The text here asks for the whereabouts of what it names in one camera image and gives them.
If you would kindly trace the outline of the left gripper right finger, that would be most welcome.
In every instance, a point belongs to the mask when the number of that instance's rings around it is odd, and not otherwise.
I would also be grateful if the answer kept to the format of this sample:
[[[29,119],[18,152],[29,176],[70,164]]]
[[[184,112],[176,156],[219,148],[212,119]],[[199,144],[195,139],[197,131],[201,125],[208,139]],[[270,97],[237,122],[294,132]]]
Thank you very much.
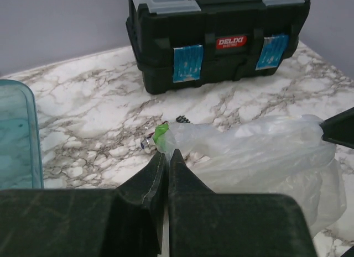
[[[287,195],[218,194],[185,164],[169,163],[171,256],[315,256],[303,212]]]

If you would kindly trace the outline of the translucent plastic bag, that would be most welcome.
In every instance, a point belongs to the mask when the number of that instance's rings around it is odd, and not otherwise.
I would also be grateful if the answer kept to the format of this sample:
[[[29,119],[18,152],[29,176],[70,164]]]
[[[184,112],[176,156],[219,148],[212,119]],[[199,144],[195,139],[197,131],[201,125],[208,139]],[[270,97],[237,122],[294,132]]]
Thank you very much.
[[[201,157],[191,167],[217,193],[281,193],[300,205],[312,235],[347,208],[335,144],[323,141],[314,115],[268,116],[220,131],[211,124],[168,123],[155,146]]]

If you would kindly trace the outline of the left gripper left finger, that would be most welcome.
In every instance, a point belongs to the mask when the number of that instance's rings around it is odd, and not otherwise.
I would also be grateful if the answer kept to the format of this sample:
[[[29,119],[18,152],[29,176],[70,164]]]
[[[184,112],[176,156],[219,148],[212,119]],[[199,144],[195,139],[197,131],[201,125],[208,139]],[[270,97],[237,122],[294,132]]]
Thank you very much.
[[[165,156],[118,188],[1,192],[2,256],[157,256]]]

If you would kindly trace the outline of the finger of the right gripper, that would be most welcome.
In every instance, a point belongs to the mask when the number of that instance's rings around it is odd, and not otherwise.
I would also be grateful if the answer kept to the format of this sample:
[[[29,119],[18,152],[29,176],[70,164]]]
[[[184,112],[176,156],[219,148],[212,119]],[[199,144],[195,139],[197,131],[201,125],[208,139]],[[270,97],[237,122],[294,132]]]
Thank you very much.
[[[350,108],[320,123],[322,139],[354,149],[354,108]]]

